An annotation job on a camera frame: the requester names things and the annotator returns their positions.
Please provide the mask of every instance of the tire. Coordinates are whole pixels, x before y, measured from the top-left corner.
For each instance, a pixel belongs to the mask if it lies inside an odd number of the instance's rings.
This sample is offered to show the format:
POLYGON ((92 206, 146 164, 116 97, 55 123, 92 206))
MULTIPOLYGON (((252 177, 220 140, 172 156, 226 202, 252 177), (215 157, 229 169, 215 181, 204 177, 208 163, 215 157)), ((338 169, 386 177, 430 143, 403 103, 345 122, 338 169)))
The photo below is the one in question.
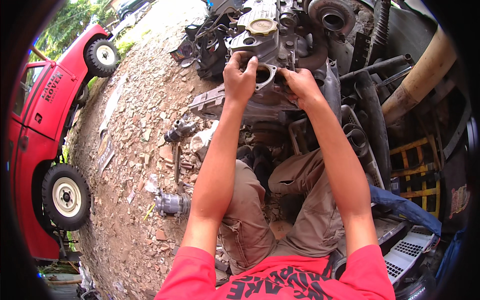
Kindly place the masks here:
POLYGON ((122 21, 125 20, 125 18, 128 17, 128 16, 131 15, 131 14, 132 14, 132 12, 126 12, 126 13, 124 13, 123 16, 122 16, 122 18, 121 18, 121 20, 122 20, 122 21))
POLYGON ((117 48, 104 38, 94 41, 85 54, 85 64, 93 76, 111 76, 117 69, 117 61, 117 48))
POLYGON ((56 164, 47 171, 42 199, 44 211, 57 227, 66 231, 78 230, 90 214, 88 184, 80 170, 69 164, 56 164))
POLYGON ((78 108, 82 108, 87 104, 88 100, 88 86, 85 85, 82 91, 78 95, 77 99, 73 102, 74 105, 78 104, 78 108))

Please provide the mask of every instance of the bolt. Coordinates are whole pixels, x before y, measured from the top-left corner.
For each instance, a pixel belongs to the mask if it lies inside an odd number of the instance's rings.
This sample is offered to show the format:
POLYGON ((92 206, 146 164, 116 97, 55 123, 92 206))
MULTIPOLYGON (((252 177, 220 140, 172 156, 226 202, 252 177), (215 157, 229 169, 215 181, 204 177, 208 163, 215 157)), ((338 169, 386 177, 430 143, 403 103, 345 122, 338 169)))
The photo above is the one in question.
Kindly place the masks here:
POLYGON ((286 61, 287 61, 287 55, 284 54, 284 53, 280 53, 280 54, 278 55, 278 58, 277 58, 277 59, 278 59, 279 62, 286 62, 286 61))

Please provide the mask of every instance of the white plastic crate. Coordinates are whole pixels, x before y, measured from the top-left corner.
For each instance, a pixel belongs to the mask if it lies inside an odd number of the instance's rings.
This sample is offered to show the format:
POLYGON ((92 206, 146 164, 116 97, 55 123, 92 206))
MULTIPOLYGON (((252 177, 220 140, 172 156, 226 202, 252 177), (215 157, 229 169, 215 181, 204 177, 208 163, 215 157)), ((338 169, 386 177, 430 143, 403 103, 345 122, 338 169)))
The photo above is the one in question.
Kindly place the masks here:
MULTIPOLYGON (((345 124, 347 123, 353 123, 361 127, 360 122, 357 119, 357 116, 355 115, 353 109, 348 105, 342 105, 342 127, 345 126, 345 124)), ((365 172, 370 174, 373 178, 372 185, 384 190, 385 186, 382 181, 382 176, 380 176, 380 170, 378 169, 377 161, 375 159, 375 156, 373 156, 373 151, 370 147, 370 144, 368 144, 367 155, 362 157, 360 159, 360 162, 362 163, 365 172)))
POLYGON ((423 226, 413 226, 407 236, 400 240, 384 256, 388 278, 396 283, 416 262, 418 257, 429 247, 434 234, 423 226))

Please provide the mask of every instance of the person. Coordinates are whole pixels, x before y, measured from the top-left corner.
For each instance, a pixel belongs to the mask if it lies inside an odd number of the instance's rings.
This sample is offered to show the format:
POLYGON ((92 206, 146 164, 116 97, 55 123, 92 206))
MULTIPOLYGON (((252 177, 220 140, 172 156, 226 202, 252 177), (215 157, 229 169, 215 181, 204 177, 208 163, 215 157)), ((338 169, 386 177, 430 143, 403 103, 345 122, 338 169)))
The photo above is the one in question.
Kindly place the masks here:
POLYGON ((223 72, 225 103, 192 196, 187 228, 155 299, 394 299, 378 245, 363 168, 310 73, 279 69, 315 132, 319 149, 273 170, 276 193, 306 193, 293 229, 279 242, 267 225, 255 164, 262 149, 237 153, 258 59, 233 53, 223 72), (248 61, 244 72, 240 64, 248 61), (345 234, 347 265, 330 278, 329 253, 345 234), (217 236, 232 276, 216 289, 217 236))

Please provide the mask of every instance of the tree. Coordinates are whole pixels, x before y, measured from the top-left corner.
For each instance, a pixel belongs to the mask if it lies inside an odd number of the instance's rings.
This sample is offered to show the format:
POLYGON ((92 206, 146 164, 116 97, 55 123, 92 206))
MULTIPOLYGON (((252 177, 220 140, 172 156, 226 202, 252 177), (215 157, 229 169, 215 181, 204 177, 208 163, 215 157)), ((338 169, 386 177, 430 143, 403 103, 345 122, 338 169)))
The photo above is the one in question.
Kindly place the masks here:
MULTIPOLYGON (((92 4, 90 0, 66 1, 40 34, 35 46, 49 59, 57 60, 85 30, 94 14, 102 21, 115 15, 113 9, 107 6, 109 2, 97 0, 96 4, 92 4)), ((35 60, 36 55, 31 55, 29 61, 35 60)))

